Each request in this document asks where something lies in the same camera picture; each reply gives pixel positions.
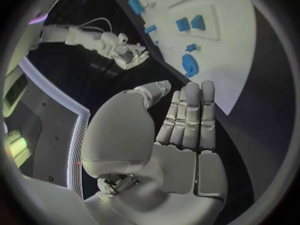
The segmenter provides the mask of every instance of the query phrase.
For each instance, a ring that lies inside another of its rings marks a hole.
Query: white robotic hand
[[[124,33],[118,36],[112,32],[84,31],[79,27],[69,28],[49,25],[43,27],[42,43],[64,42],[66,45],[82,45],[85,49],[97,51],[105,58],[114,59],[115,63],[124,70],[142,64],[149,58],[149,52],[144,46],[128,44]]]
[[[212,81],[204,81],[201,90],[197,83],[190,82],[181,91],[175,91],[156,142],[193,151],[214,150],[214,97],[215,86]]]

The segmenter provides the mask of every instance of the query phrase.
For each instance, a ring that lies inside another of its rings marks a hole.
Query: blue toy piece
[[[195,43],[187,45],[186,48],[185,48],[185,50],[189,53],[192,52],[192,51],[195,51],[197,49],[198,49],[198,46]]]
[[[139,0],[129,0],[128,4],[136,15],[141,15],[145,11]]]
[[[155,31],[156,29],[157,29],[157,27],[155,25],[152,25],[150,27],[145,28],[144,33],[148,34],[148,33]]]
[[[188,31],[190,30],[190,24],[186,17],[179,19],[176,21],[177,27],[180,32]]]
[[[199,73],[198,63],[195,58],[190,54],[185,54],[182,56],[182,66],[186,71],[185,77],[191,78],[192,76]]]
[[[193,29],[205,30],[204,20],[201,15],[195,16],[190,24]]]

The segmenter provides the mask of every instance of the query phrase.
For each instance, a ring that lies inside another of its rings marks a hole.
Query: white curved panel
[[[139,0],[144,7],[141,17],[165,61],[180,71],[187,45],[199,49],[190,54],[196,59],[199,73],[191,80],[215,83],[215,101],[228,115],[237,102],[252,66],[256,44],[256,18],[250,0]],[[179,31],[176,20],[191,20],[201,15],[205,30]]]

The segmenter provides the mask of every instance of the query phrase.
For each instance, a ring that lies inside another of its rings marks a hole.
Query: black floor
[[[86,4],[74,0],[61,0],[50,13],[47,23],[80,24],[98,17],[108,18],[112,23],[113,32],[125,33],[130,43],[143,44],[139,33],[114,0],[91,0]],[[102,21],[95,25],[106,28],[105,22]],[[41,73],[57,87],[90,109],[91,117],[105,101],[120,91],[154,81],[169,80],[172,91],[149,110],[156,132],[163,123],[172,92],[184,86],[180,79],[152,57],[138,67],[123,71],[114,62],[81,46],[41,44],[28,56]],[[216,135],[217,152],[225,165],[229,184],[225,209],[216,221],[216,224],[223,225],[244,212],[253,203],[254,195],[242,158],[218,121]],[[98,191],[97,182],[85,171],[82,175],[84,198],[88,198]]]

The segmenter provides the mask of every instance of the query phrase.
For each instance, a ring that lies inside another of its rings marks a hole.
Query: white robotic arm
[[[61,42],[70,46],[82,45],[85,49],[97,51],[105,58],[114,59],[124,70],[134,68],[149,58],[146,48],[139,43],[128,44],[128,37],[124,33],[117,36],[112,32],[84,31],[76,26],[65,28],[49,25],[43,27],[40,41]]]

